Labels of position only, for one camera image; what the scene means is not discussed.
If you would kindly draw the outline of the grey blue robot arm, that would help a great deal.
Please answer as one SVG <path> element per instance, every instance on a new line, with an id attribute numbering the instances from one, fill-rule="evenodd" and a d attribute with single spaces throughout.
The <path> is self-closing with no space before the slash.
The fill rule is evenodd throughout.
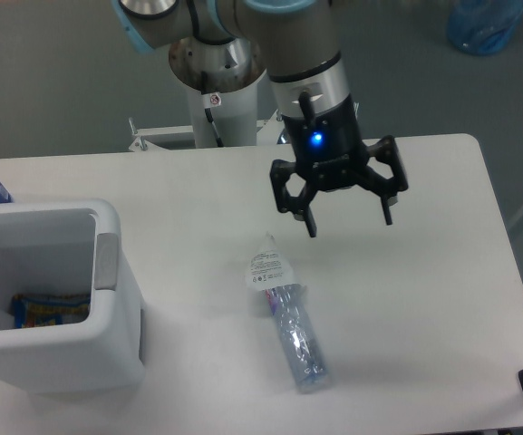
<path id="1" fill-rule="evenodd" d="M 295 161 L 273 161 L 276 208 L 316 226 L 319 191 L 359 186 L 380 198 L 384 219 L 408 181 L 396 141 L 363 143 L 329 1 L 116 1 L 141 51 L 193 37 L 204 45 L 254 44 L 265 66 Z"/>

